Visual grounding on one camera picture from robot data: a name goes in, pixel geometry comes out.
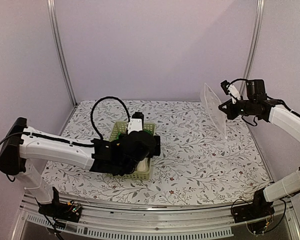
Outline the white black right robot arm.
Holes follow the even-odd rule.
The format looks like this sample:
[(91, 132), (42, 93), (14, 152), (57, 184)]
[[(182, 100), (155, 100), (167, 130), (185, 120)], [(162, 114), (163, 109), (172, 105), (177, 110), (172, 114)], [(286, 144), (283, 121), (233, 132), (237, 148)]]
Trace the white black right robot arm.
[[(258, 120), (281, 128), (300, 143), (300, 114), (290, 109), (282, 99), (269, 97), (262, 79), (237, 78), (220, 84), (230, 100), (220, 104), (218, 109), (228, 120), (238, 116), (253, 116)], [(268, 210), (268, 203), (300, 193), (300, 167), (281, 180), (254, 193), (248, 213), (259, 218)]]

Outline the clear zip top bag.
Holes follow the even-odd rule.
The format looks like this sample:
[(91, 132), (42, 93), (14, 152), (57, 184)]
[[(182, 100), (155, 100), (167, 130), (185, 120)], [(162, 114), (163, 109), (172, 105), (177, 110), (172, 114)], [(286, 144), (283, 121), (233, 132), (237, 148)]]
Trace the clear zip top bag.
[(219, 105), (222, 104), (221, 100), (207, 83), (204, 84), (199, 96), (214, 127), (227, 140), (226, 114), (219, 110)]

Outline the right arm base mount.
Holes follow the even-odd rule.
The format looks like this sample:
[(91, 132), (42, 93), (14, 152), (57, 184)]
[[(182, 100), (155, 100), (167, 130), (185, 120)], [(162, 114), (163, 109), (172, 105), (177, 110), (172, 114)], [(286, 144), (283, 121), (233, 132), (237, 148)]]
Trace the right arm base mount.
[(263, 190), (260, 189), (254, 193), (252, 203), (246, 202), (244, 205), (231, 206), (230, 212), (235, 223), (256, 220), (275, 213), (273, 202), (266, 201)]

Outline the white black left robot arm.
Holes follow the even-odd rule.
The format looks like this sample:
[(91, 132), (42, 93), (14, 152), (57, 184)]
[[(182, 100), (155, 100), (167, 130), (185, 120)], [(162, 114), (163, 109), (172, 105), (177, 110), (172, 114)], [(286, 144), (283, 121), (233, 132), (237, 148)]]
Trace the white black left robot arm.
[(74, 165), (93, 173), (123, 176), (133, 173), (147, 158), (159, 156), (161, 139), (143, 130), (143, 121), (132, 118), (126, 133), (112, 141), (94, 138), (76, 140), (41, 132), (27, 125), (19, 117), (0, 142), (0, 171), (23, 183), (53, 216), (64, 213), (64, 205), (57, 200), (53, 187), (36, 170), (32, 159)]

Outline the white green bok choy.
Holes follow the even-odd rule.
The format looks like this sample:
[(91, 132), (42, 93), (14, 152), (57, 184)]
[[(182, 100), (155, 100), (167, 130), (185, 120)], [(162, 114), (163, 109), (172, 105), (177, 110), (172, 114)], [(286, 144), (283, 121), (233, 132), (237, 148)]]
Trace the white green bok choy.
[(150, 158), (146, 157), (142, 161), (140, 161), (136, 167), (137, 172), (147, 172), (149, 170)]

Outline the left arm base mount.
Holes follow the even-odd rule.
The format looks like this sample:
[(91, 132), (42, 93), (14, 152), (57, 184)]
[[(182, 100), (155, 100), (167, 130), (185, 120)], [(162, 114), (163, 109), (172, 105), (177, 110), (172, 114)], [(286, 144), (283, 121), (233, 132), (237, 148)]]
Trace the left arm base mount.
[(82, 214), (82, 205), (71, 200), (67, 203), (60, 202), (59, 192), (53, 187), (53, 198), (51, 203), (39, 203), (39, 213), (54, 220), (65, 220), (68, 222), (78, 223)]

